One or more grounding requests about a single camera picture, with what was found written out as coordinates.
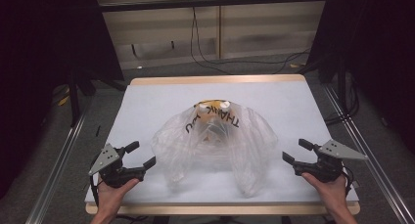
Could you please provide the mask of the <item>white table board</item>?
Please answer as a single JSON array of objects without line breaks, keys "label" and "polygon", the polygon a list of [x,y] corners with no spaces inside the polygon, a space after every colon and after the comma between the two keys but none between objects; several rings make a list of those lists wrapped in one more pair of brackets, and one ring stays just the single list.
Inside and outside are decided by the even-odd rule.
[{"label": "white table board", "polygon": [[[148,77],[136,78],[130,85],[150,84],[207,84],[207,83],[257,83],[304,81],[300,74],[267,75],[222,75],[187,77]],[[138,204],[126,203],[120,209],[122,214],[144,215],[318,215],[325,208],[320,199],[317,202],[266,202],[266,203],[219,203],[219,204]]]}]

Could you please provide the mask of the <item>person's right hand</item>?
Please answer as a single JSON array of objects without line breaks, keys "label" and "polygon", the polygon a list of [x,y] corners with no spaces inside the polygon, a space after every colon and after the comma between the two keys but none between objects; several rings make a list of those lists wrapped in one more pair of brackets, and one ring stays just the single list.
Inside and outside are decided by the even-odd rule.
[{"label": "person's right hand", "polygon": [[343,175],[327,183],[319,181],[309,173],[303,173],[301,177],[317,191],[331,215],[340,215],[347,210],[346,179]]}]

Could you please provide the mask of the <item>person's left hand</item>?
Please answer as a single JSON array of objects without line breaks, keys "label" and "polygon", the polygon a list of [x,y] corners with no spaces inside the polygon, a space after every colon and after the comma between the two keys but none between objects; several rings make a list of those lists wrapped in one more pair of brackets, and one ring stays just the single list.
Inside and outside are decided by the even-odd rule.
[{"label": "person's left hand", "polygon": [[98,211],[105,217],[116,216],[124,196],[139,183],[138,179],[131,179],[119,188],[113,188],[101,181],[98,185]]}]

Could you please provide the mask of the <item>yellow and white container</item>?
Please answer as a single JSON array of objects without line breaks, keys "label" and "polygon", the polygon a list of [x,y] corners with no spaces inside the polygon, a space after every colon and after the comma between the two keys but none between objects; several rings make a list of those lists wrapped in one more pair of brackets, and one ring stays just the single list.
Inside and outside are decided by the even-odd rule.
[{"label": "yellow and white container", "polygon": [[231,103],[226,100],[205,100],[197,103],[196,117],[202,122],[214,122],[221,120],[223,122],[232,119]]}]

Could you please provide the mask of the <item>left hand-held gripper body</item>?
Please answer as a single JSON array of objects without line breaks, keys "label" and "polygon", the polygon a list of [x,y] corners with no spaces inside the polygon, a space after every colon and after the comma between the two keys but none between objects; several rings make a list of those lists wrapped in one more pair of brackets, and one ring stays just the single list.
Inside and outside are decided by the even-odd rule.
[{"label": "left hand-held gripper body", "polygon": [[119,188],[131,179],[143,181],[146,173],[144,166],[134,168],[123,166],[122,159],[127,154],[125,147],[118,149],[107,144],[93,161],[88,175],[93,176],[98,173],[101,179],[113,188]]}]

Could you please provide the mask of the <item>black horizontal bar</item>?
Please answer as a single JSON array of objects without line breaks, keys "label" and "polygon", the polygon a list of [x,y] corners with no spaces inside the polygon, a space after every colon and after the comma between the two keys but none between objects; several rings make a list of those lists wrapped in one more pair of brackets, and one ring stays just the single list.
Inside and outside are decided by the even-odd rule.
[{"label": "black horizontal bar", "polygon": [[163,9],[200,8],[216,6],[239,6],[273,3],[318,2],[325,0],[166,0],[155,2],[110,3],[101,4],[99,9],[103,13],[146,11]]}]

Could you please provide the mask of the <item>black curtain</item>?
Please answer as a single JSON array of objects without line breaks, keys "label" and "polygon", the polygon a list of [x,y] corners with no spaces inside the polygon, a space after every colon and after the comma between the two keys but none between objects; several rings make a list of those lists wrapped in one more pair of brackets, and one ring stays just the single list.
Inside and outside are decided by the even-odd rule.
[{"label": "black curtain", "polygon": [[98,0],[0,0],[0,200],[31,157],[52,92],[123,74]]},{"label": "black curtain", "polygon": [[415,0],[326,0],[307,64],[349,70],[415,154]]}]

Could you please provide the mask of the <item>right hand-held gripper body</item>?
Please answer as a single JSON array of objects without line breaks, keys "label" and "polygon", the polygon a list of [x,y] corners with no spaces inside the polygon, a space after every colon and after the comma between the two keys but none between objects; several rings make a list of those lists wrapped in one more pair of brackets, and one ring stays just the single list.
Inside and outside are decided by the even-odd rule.
[{"label": "right hand-held gripper body", "polygon": [[343,173],[343,160],[366,160],[368,156],[349,148],[335,140],[329,140],[322,146],[313,144],[317,155],[314,163],[296,161],[292,165],[296,175],[309,173],[323,183],[335,181]]}]

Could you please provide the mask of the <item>clear plastic bag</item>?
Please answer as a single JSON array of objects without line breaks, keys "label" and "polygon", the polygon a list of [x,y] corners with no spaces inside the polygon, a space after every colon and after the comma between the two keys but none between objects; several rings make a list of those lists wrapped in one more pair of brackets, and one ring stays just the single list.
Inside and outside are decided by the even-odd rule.
[{"label": "clear plastic bag", "polygon": [[202,122],[196,117],[195,104],[171,117],[156,132],[151,146],[169,185],[179,184],[200,162],[231,168],[245,197],[261,189],[278,137],[259,113],[229,102],[229,121]]}]

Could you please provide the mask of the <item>black metal stand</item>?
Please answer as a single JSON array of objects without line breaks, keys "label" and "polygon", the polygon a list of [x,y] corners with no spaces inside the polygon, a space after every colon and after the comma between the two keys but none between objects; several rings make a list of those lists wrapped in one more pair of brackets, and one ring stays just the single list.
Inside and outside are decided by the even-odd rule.
[{"label": "black metal stand", "polygon": [[92,80],[99,80],[118,91],[125,91],[126,86],[105,77],[91,69],[80,67],[72,68],[68,75],[69,98],[71,107],[71,127],[74,127],[80,120],[81,111],[79,107],[77,90],[80,89],[85,96],[93,96],[96,93]]},{"label": "black metal stand", "polygon": [[322,84],[329,84],[334,77],[337,77],[338,103],[341,109],[346,112],[346,68],[342,59],[328,56],[312,61],[298,70],[298,74],[306,74],[314,70],[318,72],[318,79]]}]

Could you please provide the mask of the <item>aluminium floor rail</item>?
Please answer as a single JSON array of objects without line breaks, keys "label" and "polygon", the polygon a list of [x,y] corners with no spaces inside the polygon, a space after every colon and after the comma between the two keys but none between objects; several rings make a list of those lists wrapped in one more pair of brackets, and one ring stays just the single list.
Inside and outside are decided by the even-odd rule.
[{"label": "aluminium floor rail", "polygon": [[89,219],[84,202],[89,185],[85,162],[89,153],[82,152],[88,112],[86,107],[70,129],[25,224],[78,224]]},{"label": "aluminium floor rail", "polygon": [[366,140],[358,130],[352,118],[346,114],[341,107],[339,97],[330,84],[324,84],[323,89],[326,92],[336,114],[341,119],[341,123],[346,128],[347,133],[351,137],[354,146],[365,156],[368,156],[366,165],[369,168],[374,180],[382,191],[384,197],[388,201],[392,211],[397,217],[400,224],[415,224],[415,217],[410,212],[404,199],[395,188],[394,184],[385,173],[383,167],[379,164],[376,157],[372,153]]}]

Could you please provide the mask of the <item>white table mat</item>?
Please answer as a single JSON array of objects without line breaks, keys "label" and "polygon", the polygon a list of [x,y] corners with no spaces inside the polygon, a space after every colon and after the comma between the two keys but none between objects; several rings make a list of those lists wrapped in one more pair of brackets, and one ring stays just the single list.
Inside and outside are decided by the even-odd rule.
[{"label": "white table mat", "polygon": [[332,138],[311,91],[304,81],[207,84],[130,85],[107,142],[123,147],[134,141],[140,148],[123,158],[127,167],[142,165],[153,156],[151,140],[174,115],[202,100],[221,99],[248,107],[265,118],[278,137],[262,189],[247,198],[237,188],[232,170],[199,164],[178,188],[171,190],[156,164],[124,201],[138,204],[219,204],[317,202],[315,189],[282,160],[286,152],[299,161],[315,162],[316,154],[299,139],[322,145]]}]

